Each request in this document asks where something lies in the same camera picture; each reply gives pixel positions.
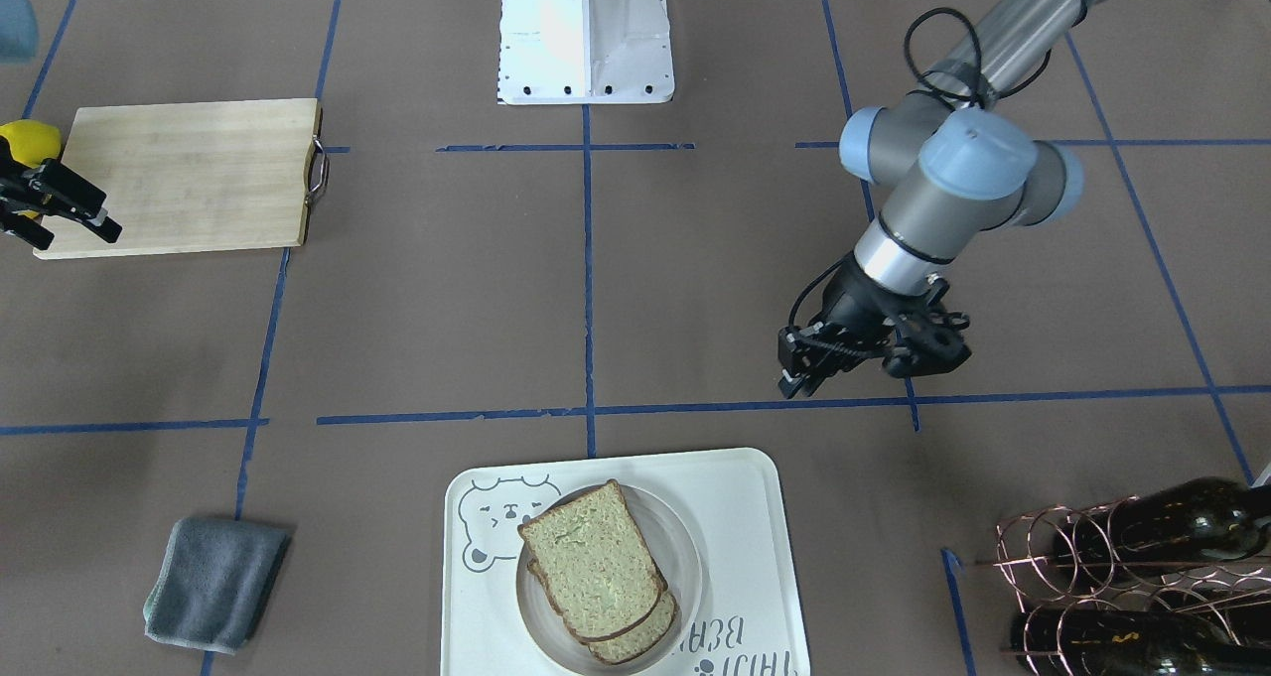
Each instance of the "wooden cutting board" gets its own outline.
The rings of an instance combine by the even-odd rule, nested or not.
[[[322,109],[295,100],[83,107],[62,161],[123,225],[104,243],[71,220],[41,259],[299,247]]]

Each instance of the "wine bottle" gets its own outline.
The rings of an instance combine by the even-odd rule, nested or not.
[[[1112,511],[1065,529],[1084,564],[1121,563],[1115,582],[1158,577],[1186,567],[1139,563],[1213,563],[1247,559],[1267,545],[1271,487],[1248,489],[1223,478],[1201,478],[1157,494],[1125,502]],[[1071,564],[1064,535],[1054,541],[1055,562]],[[1089,574],[1101,574],[1091,568]]]
[[[1204,604],[1213,607],[1197,606]],[[1190,592],[1168,590],[1155,596],[1150,609],[1187,609],[1192,616],[1224,626],[1218,618],[1221,614],[1225,626],[1232,628],[1242,644],[1271,648],[1271,593],[1267,592],[1216,587],[1195,587]]]
[[[1168,611],[1043,607],[1016,618],[1010,647],[1038,673],[1066,675],[1066,662],[1078,676],[1271,675],[1271,649],[1233,646],[1214,624]]]

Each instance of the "towel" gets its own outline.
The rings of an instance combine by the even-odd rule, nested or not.
[[[0,62],[31,61],[38,47],[39,33],[31,1],[0,0]]]
[[[172,529],[145,607],[146,635],[233,654],[255,632],[290,536],[273,527],[187,517]]]

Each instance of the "cartoon bear drawing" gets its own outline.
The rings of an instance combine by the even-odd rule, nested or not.
[[[561,498],[561,489],[549,475],[534,482],[525,477],[496,480],[473,487],[459,498],[459,520],[464,524],[468,545],[464,567],[486,572],[500,559],[516,559],[521,554],[521,535],[516,527],[538,517]]]

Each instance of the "bread slice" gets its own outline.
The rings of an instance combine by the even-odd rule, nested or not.
[[[627,663],[662,640],[662,637],[671,630],[679,610],[680,604],[676,604],[671,591],[662,592],[662,598],[657,601],[653,611],[634,629],[613,639],[592,642],[587,644],[587,649],[591,651],[591,656],[610,666]]]
[[[582,643],[634,629],[666,591],[615,480],[517,530],[552,607]]]

